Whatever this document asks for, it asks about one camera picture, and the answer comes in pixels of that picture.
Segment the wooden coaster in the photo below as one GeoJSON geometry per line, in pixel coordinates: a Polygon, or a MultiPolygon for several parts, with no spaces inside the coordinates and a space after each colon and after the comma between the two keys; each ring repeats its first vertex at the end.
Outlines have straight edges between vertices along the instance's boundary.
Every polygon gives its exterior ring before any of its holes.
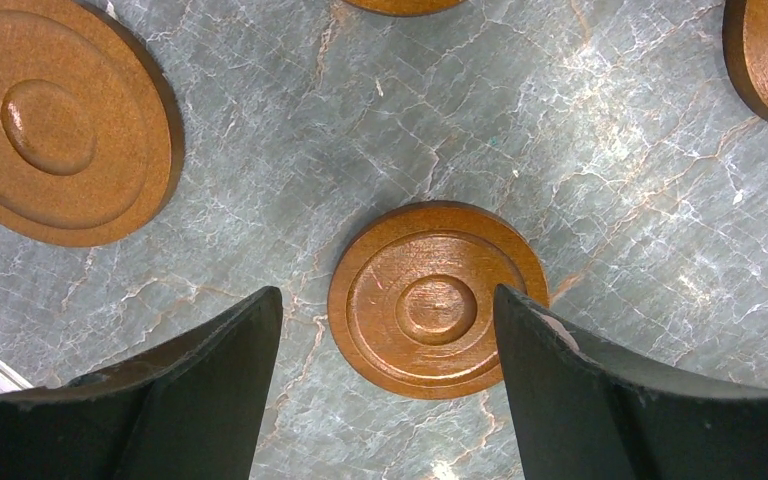
{"type": "Polygon", "coordinates": [[[332,275],[334,341],[365,379],[411,398],[471,395],[502,378],[494,292],[549,302],[542,265],[498,215],[455,201],[396,208],[349,242],[332,275]]]}
{"type": "Polygon", "coordinates": [[[0,224],[115,242],[168,204],[183,164],[175,94],[134,34],[83,1],[0,1],[0,224]]]}
{"type": "Polygon", "coordinates": [[[464,0],[345,0],[363,10],[397,17],[423,16],[448,10],[464,0]]]}

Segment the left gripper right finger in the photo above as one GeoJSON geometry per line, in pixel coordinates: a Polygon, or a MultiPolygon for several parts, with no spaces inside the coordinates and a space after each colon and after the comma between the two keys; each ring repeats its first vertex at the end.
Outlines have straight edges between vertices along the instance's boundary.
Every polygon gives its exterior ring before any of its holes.
{"type": "Polygon", "coordinates": [[[528,479],[768,479],[768,389],[652,360],[500,285],[494,327],[528,479]]]}

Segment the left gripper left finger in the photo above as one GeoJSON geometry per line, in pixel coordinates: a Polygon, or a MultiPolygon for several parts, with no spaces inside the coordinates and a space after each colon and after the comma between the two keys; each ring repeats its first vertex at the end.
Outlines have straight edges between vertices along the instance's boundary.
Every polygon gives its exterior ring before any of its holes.
{"type": "Polygon", "coordinates": [[[0,479],[246,479],[282,330],[264,287],[59,388],[0,394],[0,479]]]}

